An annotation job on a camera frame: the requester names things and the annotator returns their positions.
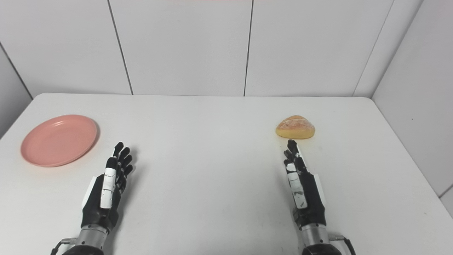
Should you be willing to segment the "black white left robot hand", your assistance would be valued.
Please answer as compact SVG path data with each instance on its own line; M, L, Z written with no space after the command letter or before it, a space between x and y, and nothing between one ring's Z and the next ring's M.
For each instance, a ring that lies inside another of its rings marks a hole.
M127 186L127 177L133 170L131 149L118 142L113 155L107 159L105 171L94 176L82 203L81 227L100 226L107 233L119 220L118 207Z

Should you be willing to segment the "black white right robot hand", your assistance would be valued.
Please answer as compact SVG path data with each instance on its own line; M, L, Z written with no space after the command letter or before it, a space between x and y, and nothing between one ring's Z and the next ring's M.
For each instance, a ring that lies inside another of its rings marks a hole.
M301 230L304 226L326 226L325 207L314 174L310 173L295 140L288 140L283 152L285 171L295 203L293 217Z

